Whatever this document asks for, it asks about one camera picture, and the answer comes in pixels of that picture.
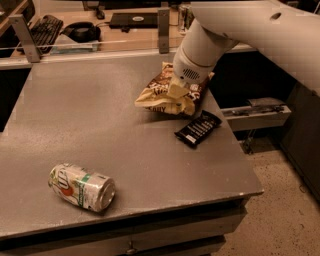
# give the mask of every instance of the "crushed soda can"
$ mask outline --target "crushed soda can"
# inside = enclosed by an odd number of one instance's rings
[[[112,178],[69,163],[56,165],[48,184],[61,198],[94,212],[107,208],[115,195]]]

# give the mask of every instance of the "desk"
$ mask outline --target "desk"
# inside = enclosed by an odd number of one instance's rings
[[[33,65],[0,134],[4,255],[123,255],[129,244],[136,255],[203,255],[236,229],[263,188],[209,91],[202,109],[223,123],[195,150],[173,134],[190,120],[134,106],[172,58]],[[47,180],[60,162],[114,178],[110,207],[96,214],[57,197]]]
[[[113,13],[124,12],[154,12],[157,8],[142,9],[121,9],[121,10],[105,10],[105,19],[98,20],[95,11],[83,12],[57,12],[50,15],[64,22],[66,27],[75,22],[88,21],[94,25],[98,25],[101,29],[99,42],[99,51],[125,51],[125,50],[141,50],[141,49],[158,49],[158,29],[131,29],[129,33],[121,32],[120,29],[110,29],[105,22],[110,22]],[[40,17],[34,16],[31,22],[35,23]],[[176,48],[180,45],[183,35],[178,31],[178,11],[170,9],[169,17],[169,47]],[[21,56],[21,53],[15,52],[14,57]]]

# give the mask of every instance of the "table surface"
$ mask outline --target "table surface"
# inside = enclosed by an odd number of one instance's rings
[[[0,240],[263,193],[209,91],[201,109],[223,123],[197,149],[174,135],[190,120],[134,106],[162,61],[172,58],[34,64],[0,134]],[[54,194],[47,181],[62,162],[115,180],[106,211],[90,212]]]

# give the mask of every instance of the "aluminum can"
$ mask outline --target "aluminum can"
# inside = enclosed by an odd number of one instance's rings
[[[61,198],[94,212],[107,208],[115,195],[112,178],[69,163],[56,165],[48,184]]]
[[[189,5],[180,5],[179,6],[179,15],[178,15],[178,30],[180,33],[185,33],[189,30],[194,16]]]

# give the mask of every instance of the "can lid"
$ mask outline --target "can lid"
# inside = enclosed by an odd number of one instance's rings
[[[106,208],[112,201],[112,198],[115,194],[115,185],[114,182],[108,183],[102,190],[102,196],[100,198],[101,209]]]

